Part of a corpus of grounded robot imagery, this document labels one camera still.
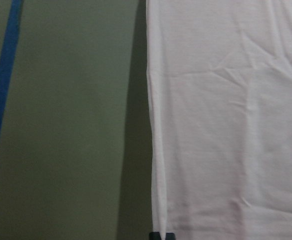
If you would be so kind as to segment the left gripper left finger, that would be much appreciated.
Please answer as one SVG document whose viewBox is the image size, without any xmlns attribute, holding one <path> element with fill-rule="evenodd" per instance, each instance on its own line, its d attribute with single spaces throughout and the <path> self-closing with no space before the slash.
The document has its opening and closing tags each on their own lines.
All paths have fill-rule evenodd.
<svg viewBox="0 0 292 240">
<path fill-rule="evenodd" d="M 161 240 L 161 236 L 159 232 L 150 232 L 149 240 Z"/>
</svg>

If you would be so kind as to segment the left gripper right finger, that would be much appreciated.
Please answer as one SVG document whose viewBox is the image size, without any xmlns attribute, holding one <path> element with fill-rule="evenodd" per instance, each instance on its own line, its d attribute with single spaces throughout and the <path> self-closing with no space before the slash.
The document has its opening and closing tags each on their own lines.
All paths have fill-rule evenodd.
<svg viewBox="0 0 292 240">
<path fill-rule="evenodd" d="M 176 236 L 173 232 L 167 232 L 165 236 L 165 240 L 176 240 Z"/>
</svg>

